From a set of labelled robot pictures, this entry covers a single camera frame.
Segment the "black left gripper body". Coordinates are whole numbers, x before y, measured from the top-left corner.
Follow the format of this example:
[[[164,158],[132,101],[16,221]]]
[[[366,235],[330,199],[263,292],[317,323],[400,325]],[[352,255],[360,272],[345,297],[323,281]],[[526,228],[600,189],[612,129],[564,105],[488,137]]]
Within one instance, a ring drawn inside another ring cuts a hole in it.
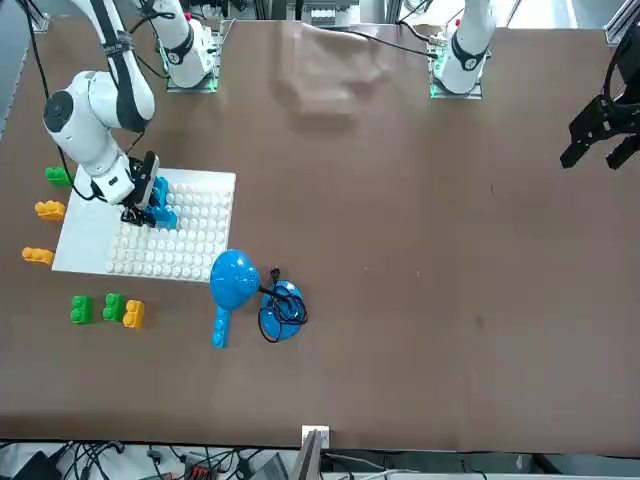
[[[615,66],[624,83],[624,91],[614,103],[617,133],[639,131],[639,24],[624,34],[615,52]]]

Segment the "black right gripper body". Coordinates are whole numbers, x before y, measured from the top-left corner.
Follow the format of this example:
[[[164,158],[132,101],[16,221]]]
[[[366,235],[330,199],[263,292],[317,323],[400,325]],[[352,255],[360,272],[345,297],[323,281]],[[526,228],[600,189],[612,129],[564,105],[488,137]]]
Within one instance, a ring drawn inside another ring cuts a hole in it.
[[[147,151],[142,159],[129,159],[130,179],[134,185],[133,191],[125,198],[127,207],[143,211],[149,204],[154,187],[159,158],[153,151]]]

